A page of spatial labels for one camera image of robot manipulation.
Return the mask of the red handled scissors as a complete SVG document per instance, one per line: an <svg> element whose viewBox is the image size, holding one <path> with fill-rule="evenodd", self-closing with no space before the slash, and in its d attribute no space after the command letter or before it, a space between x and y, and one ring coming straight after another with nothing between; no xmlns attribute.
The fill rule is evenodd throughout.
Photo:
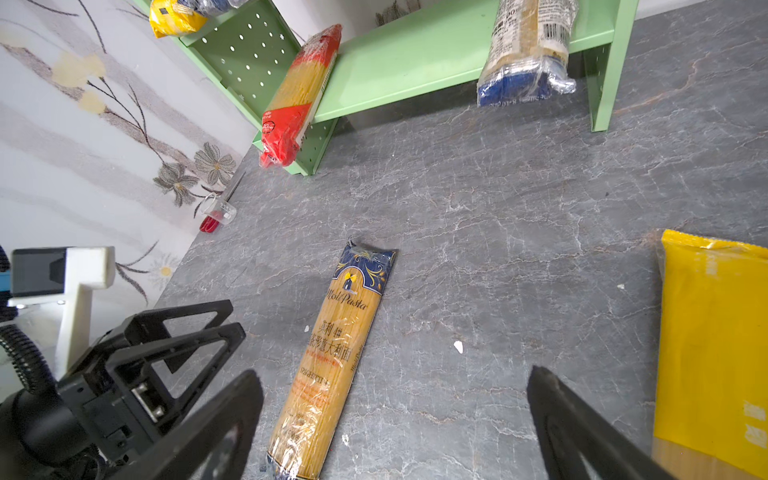
<svg viewBox="0 0 768 480"><path fill-rule="evenodd" d="M202 233L212 233L220 225L230 224L237 215L237 208L230 200L241 184L246 171L239 171L222 193L211 193L203 201L204 219L199 226Z"/></svg>

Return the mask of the blue gold Meli pasta bag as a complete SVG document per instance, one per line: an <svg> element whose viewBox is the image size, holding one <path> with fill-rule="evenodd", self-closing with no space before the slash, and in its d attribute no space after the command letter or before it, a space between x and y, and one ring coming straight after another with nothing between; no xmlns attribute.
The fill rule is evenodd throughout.
<svg viewBox="0 0 768 480"><path fill-rule="evenodd" d="M396 255L345 246L270 438L275 479L320 477Z"/></svg>

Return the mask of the clear barcode spaghetti bag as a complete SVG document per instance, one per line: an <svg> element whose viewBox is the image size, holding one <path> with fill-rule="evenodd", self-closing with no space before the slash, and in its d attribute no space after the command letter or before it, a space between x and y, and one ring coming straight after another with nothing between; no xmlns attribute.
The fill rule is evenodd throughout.
<svg viewBox="0 0 768 480"><path fill-rule="evenodd" d="M477 82L477 105L500 106L572 94L569 45L578 13L571 0L503 0L489 55Z"/></svg>

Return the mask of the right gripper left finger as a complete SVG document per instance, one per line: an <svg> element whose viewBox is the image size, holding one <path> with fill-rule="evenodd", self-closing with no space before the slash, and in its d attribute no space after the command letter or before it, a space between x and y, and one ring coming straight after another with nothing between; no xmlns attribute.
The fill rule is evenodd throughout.
<svg viewBox="0 0 768 480"><path fill-rule="evenodd" d="M240 479L264 402L247 370L115 479Z"/></svg>

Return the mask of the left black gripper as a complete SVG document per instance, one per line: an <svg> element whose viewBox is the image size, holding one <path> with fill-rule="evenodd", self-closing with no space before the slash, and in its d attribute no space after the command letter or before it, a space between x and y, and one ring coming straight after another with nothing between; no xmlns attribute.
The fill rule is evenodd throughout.
<svg viewBox="0 0 768 480"><path fill-rule="evenodd" d="M133 462L167 435L245 339L241 324L224 324L232 313L230 300L144 310L103 335L57 385L88 442L110 462ZM175 373L212 344L218 350L173 395L155 365Z"/></svg>

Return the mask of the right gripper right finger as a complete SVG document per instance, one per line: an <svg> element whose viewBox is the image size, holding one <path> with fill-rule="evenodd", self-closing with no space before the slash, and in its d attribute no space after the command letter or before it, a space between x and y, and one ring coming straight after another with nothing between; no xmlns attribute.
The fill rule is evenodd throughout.
<svg viewBox="0 0 768 480"><path fill-rule="evenodd" d="M532 368L526 393L550 479L672 477L549 369Z"/></svg>

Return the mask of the red spaghetti bag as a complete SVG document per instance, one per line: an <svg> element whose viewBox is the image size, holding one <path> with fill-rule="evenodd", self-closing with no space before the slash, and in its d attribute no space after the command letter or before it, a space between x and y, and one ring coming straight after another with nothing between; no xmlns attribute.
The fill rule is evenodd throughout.
<svg viewBox="0 0 768 480"><path fill-rule="evenodd" d="M296 161L333 69L342 32L343 26L334 24L298 51L262 116L262 167L288 167Z"/></svg>

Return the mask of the blue portrait spaghetti bag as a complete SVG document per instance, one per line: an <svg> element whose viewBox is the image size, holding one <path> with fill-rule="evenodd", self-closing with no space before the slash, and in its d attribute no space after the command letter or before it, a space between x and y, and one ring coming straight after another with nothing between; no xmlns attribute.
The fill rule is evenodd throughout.
<svg viewBox="0 0 768 480"><path fill-rule="evenodd" d="M178 0L177 4L207 18L238 9L248 0Z"/></svg>

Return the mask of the green two-tier shelf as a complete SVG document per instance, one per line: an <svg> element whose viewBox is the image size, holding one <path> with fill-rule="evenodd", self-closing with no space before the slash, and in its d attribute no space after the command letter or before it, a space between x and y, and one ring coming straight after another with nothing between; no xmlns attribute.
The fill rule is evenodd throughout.
<svg viewBox="0 0 768 480"><path fill-rule="evenodd" d="M635 1L582 1L570 51L582 56L591 128L609 127L637 12ZM441 1L342 43L291 175L317 171L337 120L479 78L495 1ZM255 126L300 49L271 1L209 20L176 44Z"/></svg>

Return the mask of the yellow label spaghetti bag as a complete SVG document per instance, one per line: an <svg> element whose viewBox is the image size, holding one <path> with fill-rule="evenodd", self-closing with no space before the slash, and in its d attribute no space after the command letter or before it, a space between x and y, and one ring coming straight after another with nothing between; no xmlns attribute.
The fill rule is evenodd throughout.
<svg viewBox="0 0 768 480"><path fill-rule="evenodd" d="M148 18L153 34L163 38L198 32L207 23L207 18L197 7L198 2L192 0L152 0Z"/></svg>

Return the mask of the yellow Pastatime bag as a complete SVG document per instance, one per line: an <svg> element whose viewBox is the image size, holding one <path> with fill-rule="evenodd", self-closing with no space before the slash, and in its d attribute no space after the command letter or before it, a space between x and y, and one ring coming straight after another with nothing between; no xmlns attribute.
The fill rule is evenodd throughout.
<svg viewBox="0 0 768 480"><path fill-rule="evenodd" d="M652 457L679 479L767 476L767 251L663 232Z"/></svg>

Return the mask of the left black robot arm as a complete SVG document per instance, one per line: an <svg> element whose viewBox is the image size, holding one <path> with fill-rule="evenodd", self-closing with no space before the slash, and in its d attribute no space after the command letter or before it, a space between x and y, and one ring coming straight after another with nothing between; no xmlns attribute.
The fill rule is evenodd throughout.
<svg viewBox="0 0 768 480"><path fill-rule="evenodd" d="M1 347L21 389L1 405L5 479L226 479L258 421L221 396L195 404L242 343L228 300L128 317L90 342L92 296L120 267L110 247L1 257Z"/></svg>

